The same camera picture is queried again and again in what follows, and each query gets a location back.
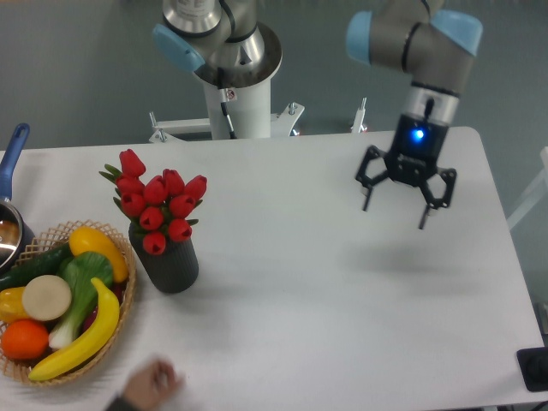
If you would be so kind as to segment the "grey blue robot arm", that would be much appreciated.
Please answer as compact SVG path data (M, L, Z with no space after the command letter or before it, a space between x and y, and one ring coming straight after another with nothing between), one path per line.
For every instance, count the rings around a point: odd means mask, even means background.
M351 19L350 58L412 78L389 150L368 147L356 172L365 195L392 180L418 188L428 211L450 205L457 174L439 167L438 157L482 33L479 20L439 1L387 1ZM214 139L270 138L281 130L271 113L271 79L283 51L258 20L256 2L166 1L152 37L175 67L201 82Z

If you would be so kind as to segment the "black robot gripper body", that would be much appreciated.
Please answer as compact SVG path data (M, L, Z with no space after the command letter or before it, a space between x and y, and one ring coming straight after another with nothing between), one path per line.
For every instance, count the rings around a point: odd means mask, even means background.
M438 171L438 157L449 127L401 115L390 150L384 156L389 178L418 187Z

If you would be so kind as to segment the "person's hand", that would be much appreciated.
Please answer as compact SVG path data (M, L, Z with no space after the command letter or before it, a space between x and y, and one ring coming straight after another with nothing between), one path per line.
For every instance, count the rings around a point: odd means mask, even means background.
M134 372L122 389L121 398L138 410L153 410L183 386L183 378L171 362L154 359Z

